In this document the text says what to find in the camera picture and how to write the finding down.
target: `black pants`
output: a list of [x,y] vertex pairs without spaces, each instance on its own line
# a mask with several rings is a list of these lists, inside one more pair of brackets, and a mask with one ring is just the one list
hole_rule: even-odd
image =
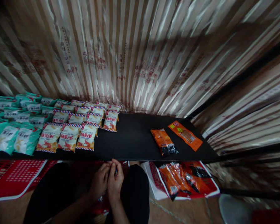
[[[148,223],[149,185],[144,170],[130,167],[121,187],[120,197],[131,224]],[[66,163],[54,165],[41,179],[28,204],[24,224],[44,223],[75,202],[75,184]],[[106,223],[113,223],[112,211]]]

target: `finger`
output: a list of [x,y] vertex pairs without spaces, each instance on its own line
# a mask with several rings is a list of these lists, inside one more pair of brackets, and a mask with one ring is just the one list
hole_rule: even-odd
[[115,170],[116,170],[116,165],[115,163],[113,163],[110,170],[109,181],[114,181]]
[[115,163],[116,165],[120,164],[116,159],[112,159],[112,162]]
[[99,171],[102,171],[106,166],[110,166],[108,163],[103,163],[102,166],[99,168]]
[[108,172],[106,172],[105,176],[104,176],[104,185],[105,186],[107,185],[107,181],[108,181]]
[[106,167],[101,171],[100,176],[101,176],[102,178],[104,178],[104,177],[105,177],[105,174],[108,173],[109,170],[110,170],[110,167],[109,167],[109,166],[106,166]]
[[117,175],[123,175],[123,171],[122,171],[122,167],[121,167],[121,163],[119,163],[117,165]]

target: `human hand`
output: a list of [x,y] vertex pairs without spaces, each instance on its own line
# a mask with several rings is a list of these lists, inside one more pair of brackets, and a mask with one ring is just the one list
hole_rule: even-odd
[[88,195],[94,201],[97,201],[107,189],[109,170],[110,170],[110,164],[104,163],[93,177]]
[[122,182],[124,181],[124,173],[122,171],[122,167],[120,162],[118,162],[115,159],[112,159],[112,161],[109,162],[111,165],[110,169],[110,175],[108,179],[108,197],[110,204],[116,203],[117,201],[120,201],[120,190]]

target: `tiled floor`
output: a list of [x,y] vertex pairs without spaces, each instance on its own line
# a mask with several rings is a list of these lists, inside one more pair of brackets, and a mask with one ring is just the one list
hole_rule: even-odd
[[[31,194],[32,192],[28,192],[16,200],[0,201],[0,224],[22,223]],[[149,224],[158,223],[223,224],[218,197],[174,202],[170,199],[151,199]]]

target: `black tabletop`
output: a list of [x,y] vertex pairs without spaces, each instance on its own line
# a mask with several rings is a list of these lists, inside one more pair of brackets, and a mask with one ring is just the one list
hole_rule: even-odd
[[[185,128],[203,141],[195,152],[182,138],[175,134],[168,125],[179,121]],[[177,155],[162,158],[159,148],[153,138],[151,128],[164,128],[175,148]],[[215,161],[218,158],[216,152],[201,136],[198,130],[187,119],[153,116],[147,114],[119,114],[119,122],[116,124],[117,132],[109,132],[99,129],[95,138],[94,151],[76,149],[76,153],[57,149],[56,153],[34,152],[33,156],[27,156],[14,152],[8,155],[0,152],[0,159],[49,159],[49,160],[134,160],[134,161]]]

